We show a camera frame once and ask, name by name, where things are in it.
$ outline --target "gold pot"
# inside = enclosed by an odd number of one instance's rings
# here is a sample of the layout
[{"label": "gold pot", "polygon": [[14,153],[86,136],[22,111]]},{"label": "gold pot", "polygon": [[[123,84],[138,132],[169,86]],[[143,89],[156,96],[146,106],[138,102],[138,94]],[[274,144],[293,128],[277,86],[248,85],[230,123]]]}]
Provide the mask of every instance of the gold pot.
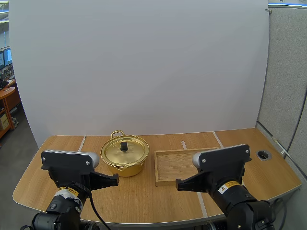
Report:
[{"label": "gold pot", "polygon": [[112,173],[121,177],[138,174],[143,169],[144,161],[149,153],[145,140],[137,136],[125,135],[123,131],[114,131],[111,140],[101,149],[101,158],[107,163]]}]

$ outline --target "desk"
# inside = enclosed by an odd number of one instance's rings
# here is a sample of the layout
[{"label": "desk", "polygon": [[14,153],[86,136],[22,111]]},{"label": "desk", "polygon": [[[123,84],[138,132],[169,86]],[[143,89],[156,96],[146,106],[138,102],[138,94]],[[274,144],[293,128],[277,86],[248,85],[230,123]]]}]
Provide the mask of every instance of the desk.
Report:
[{"label": "desk", "polygon": [[7,97],[9,97],[10,95],[12,95],[15,92],[15,88],[14,87],[10,87],[10,88],[4,88],[2,90],[0,90],[0,100],[2,100],[1,102],[1,106],[4,108],[4,110],[2,110],[0,112],[0,115],[2,113],[6,114],[6,117],[8,118],[8,121],[10,123],[10,125],[5,129],[0,131],[0,138],[9,130],[9,129],[14,129],[14,124],[11,118],[11,114],[10,111],[8,109],[8,104],[7,104]]},{"label": "desk", "polygon": [[[110,226],[118,227],[164,227],[198,225],[209,219],[220,218],[221,211],[207,194],[180,191],[174,186],[155,187],[154,151],[183,149],[184,141],[188,149],[232,146],[249,144],[252,161],[245,165],[243,181],[247,189],[257,199],[274,199],[293,192],[301,185],[300,180],[287,162],[272,144],[256,129],[232,131],[148,135],[141,136],[150,146],[144,169],[134,177],[119,179],[119,186],[93,191],[96,209]],[[87,136],[82,151],[91,151],[100,155],[103,144],[110,136]],[[27,207],[45,211],[57,191],[48,171],[40,169],[40,154],[46,149],[77,151],[83,137],[49,137],[23,174],[14,193],[14,201]],[[269,161],[260,161],[256,152],[268,150],[272,154]],[[101,160],[97,172],[111,174]],[[82,219],[98,218],[92,211],[90,202],[86,202],[81,214]]]},{"label": "desk", "polygon": [[21,99],[20,99],[20,95],[18,92],[18,87],[17,87],[17,83],[15,79],[13,79],[13,81],[9,83],[7,86],[5,86],[4,88],[8,88],[8,87],[15,87],[15,92],[6,98],[6,101],[8,103],[8,109],[12,110],[16,105],[18,105],[21,102]]}]

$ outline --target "black knob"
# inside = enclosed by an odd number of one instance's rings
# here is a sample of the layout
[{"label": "black knob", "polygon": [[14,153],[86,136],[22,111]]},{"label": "black knob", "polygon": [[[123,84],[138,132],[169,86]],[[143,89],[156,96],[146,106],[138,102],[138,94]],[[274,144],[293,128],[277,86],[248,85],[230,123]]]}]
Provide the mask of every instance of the black knob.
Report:
[{"label": "black knob", "polygon": [[120,143],[120,151],[126,152],[128,150],[128,145],[125,141]]}]

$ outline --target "yellow warning sticker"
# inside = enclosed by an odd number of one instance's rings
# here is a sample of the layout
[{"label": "yellow warning sticker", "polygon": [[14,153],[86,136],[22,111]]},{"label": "yellow warning sticker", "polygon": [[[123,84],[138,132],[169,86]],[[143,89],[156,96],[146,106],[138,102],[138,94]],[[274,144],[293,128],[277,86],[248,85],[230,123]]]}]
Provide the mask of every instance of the yellow warning sticker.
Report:
[{"label": "yellow warning sticker", "polygon": [[223,194],[224,192],[226,192],[228,188],[235,186],[235,185],[240,185],[240,184],[237,181],[229,181],[219,188],[219,192]]},{"label": "yellow warning sticker", "polygon": [[240,185],[240,184],[237,181],[229,181],[229,182],[225,183],[225,185],[227,186],[227,188],[230,188],[232,186]]},{"label": "yellow warning sticker", "polygon": [[72,188],[67,188],[68,191],[70,191],[72,194],[74,194],[75,196],[78,196],[78,192]]}]

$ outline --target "monitor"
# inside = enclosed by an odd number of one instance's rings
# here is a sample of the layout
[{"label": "monitor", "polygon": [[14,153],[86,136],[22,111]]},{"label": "monitor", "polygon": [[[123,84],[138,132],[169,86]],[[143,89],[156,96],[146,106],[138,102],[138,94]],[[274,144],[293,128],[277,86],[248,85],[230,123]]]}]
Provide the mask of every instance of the monitor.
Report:
[{"label": "monitor", "polygon": [[11,49],[6,49],[4,50],[4,64],[7,66],[11,63],[13,63]]},{"label": "monitor", "polygon": [[0,69],[3,69],[5,67],[4,65],[4,54],[3,51],[0,52]]}]

